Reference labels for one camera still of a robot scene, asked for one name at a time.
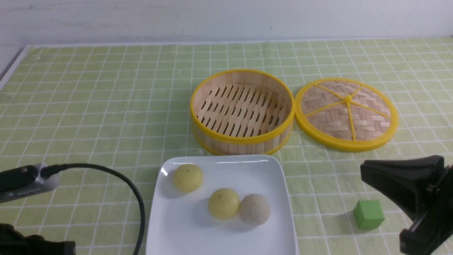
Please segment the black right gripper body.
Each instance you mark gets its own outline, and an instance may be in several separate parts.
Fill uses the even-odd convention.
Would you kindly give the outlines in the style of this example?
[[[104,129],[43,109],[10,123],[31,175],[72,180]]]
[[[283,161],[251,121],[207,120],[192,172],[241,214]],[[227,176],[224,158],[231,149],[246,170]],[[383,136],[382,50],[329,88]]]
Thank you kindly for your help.
[[[405,255],[432,255],[452,235],[452,166],[433,173],[433,183],[417,187],[413,223],[399,234]]]

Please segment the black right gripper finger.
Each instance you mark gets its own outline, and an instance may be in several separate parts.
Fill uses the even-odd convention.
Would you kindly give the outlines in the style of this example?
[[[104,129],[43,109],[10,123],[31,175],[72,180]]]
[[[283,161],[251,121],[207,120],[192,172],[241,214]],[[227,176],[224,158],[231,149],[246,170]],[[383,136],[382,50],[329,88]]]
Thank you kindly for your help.
[[[434,200],[435,186],[444,171],[444,158],[430,155],[409,160],[365,160],[361,180],[395,203],[414,221]]]

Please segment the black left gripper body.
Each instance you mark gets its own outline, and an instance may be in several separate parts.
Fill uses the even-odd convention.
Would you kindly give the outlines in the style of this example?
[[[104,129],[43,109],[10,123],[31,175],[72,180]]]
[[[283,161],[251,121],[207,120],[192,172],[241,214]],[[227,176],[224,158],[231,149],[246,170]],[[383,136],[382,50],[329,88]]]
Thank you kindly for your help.
[[[1,255],[75,255],[75,242],[51,242],[40,235],[24,236],[13,225],[0,224]]]

